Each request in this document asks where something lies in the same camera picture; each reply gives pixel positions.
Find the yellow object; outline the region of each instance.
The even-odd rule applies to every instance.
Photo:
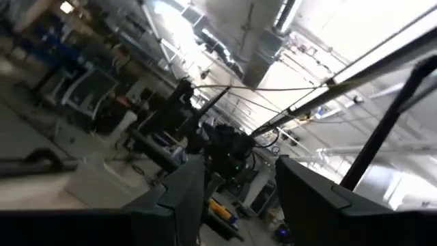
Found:
[[[232,214],[222,205],[216,202],[214,199],[210,199],[210,208],[218,216],[228,220],[232,217]]]

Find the ductwork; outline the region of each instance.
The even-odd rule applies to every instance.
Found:
[[[284,1],[284,4],[279,10],[278,17],[273,24],[273,31],[275,34],[279,36],[287,35],[302,2],[303,0]]]

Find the ceiling light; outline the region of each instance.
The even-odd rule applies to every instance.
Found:
[[[74,10],[74,7],[73,7],[71,4],[69,4],[67,1],[64,1],[64,2],[61,4],[60,9],[61,9],[64,13],[69,14],[71,11]]]

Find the light fixture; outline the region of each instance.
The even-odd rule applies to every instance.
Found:
[[[60,9],[61,9],[64,13],[69,14],[69,13],[71,13],[71,11],[74,10],[74,7],[73,7],[70,3],[68,3],[67,1],[64,1],[64,2],[61,4]]]

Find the concrete floor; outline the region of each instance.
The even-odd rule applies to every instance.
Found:
[[[26,96],[20,91],[18,81],[28,84],[35,82],[40,76],[29,76],[29,69],[21,69],[16,63],[11,63],[0,57],[0,156],[20,157],[29,154],[34,148],[47,147],[54,150],[61,158],[67,155],[82,157],[92,152],[99,152],[105,156],[114,157],[124,154],[114,151],[104,145],[99,138],[80,131],[67,123],[62,129],[55,143],[49,141],[44,134],[49,128],[31,126],[29,123],[35,118],[43,122],[55,120],[53,114],[34,108]],[[64,191],[69,179],[68,174],[32,176],[0,180],[0,209],[60,209],[60,208],[87,208],[85,204]],[[230,203],[226,197],[221,202]],[[201,238],[204,245],[276,245],[267,232],[266,226],[260,221],[252,219],[238,221],[240,233],[246,239],[240,242],[236,239],[223,240],[208,226],[201,229]]]

